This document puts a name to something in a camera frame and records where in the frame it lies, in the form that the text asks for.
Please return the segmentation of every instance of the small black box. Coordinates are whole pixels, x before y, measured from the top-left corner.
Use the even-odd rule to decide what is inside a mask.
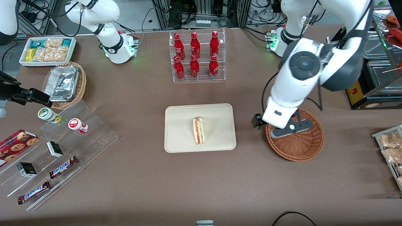
[[[54,141],[47,142],[47,148],[49,149],[50,154],[54,157],[61,158],[64,155],[60,145]]]
[[[17,164],[18,171],[20,171],[23,177],[34,177],[36,176],[36,171],[33,168],[32,163],[29,162],[19,162]]]

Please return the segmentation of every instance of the coca-cola bottle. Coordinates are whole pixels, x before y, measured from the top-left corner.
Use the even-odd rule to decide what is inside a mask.
[[[191,68],[191,76],[193,78],[198,78],[200,72],[200,64],[198,63],[197,57],[194,54],[191,55],[190,68]]]
[[[218,32],[213,31],[212,32],[212,39],[211,42],[209,43],[209,54],[212,57],[213,55],[218,55],[219,53],[219,40],[218,40]]]
[[[211,57],[211,62],[209,63],[209,77],[215,79],[218,77],[218,62],[216,61],[217,56],[213,55]]]
[[[178,33],[174,34],[174,51],[176,55],[180,57],[180,60],[186,59],[186,54],[184,53],[184,45],[180,40],[180,35]]]
[[[174,56],[174,72],[176,73],[177,79],[183,80],[184,79],[184,67],[183,64],[180,62],[180,58],[178,56]]]
[[[201,57],[200,41],[197,38],[197,32],[191,32],[191,54],[195,55],[197,59]]]

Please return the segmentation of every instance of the round wicker basket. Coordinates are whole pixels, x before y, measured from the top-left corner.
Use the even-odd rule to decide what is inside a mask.
[[[85,75],[85,71],[82,69],[82,67],[75,62],[62,63],[60,65],[57,65],[56,67],[66,67],[66,66],[77,67],[80,70],[80,73],[78,75],[78,82],[77,82],[77,88],[76,88],[76,93],[75,93],[74,99],[70,102],[53,102],[52,108],[56,108],[56,109],[60,109],[60,110],[64,110],[71,105],[77,104],[82,99],[82,96],[84,95],[84,92],[85,92],[85,86],[86,86],[86,75]],[[47,80],[49,79],[49,75],[50,75],[50,71],[47,74],[47,76],[45,78],[45,82],[42,85],[42,92],[45,90]]]
[[[302,119],[313,121],[313,126],[310,129],[280,138],[273,138],[271,137],[271,130],[274,129],[274,126],[268,124],[265,127],[265,135],[272,149],[285,159],[295,162],[314,158],[320,153],[324,145],[324,131],[318,119],[303,108],[299,108],[299,112]],[[298,117],[294,116],[292,120],[298,121]]]

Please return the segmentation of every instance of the sandwich half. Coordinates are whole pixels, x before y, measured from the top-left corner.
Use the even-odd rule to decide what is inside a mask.
[[[193,119],[193,131],[196,144],[205,143],[204,133],[204,119],[202,117],[195,117]]]

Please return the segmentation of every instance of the table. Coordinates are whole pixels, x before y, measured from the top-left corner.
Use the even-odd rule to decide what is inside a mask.
[[[311,26],[306,37],[324,41],[340,25]],[[0,191],[0,225],[271,225],[287,210],[317,225],[400,225],[400,195],[371,134],[401,124],[401,110],[352,111],[344,91],[323,90],[324,111],[303,107],[321,122],[325,144],[311,161],[290,162],[272,151],[263,130],[251,126],[261,112],[266,81],[280,58],[240,29],[226,29],[226,81],[174,84],[168,32],[146,33],[138,57],[111,63],[95,36],[77,36],[74,61],[88,78],[84,100],[121,137],[33,212]],[[23,87],[41,88],[49,68],[21,67]],[[310,97],[317,99],[316,90]],[[173,105],[229,103],[237,147],[231,151],[164,151],[164,111]],[[41,108],[8,103],[0,139],[44,124]],[[310,225],[287,215],[277,225]]]

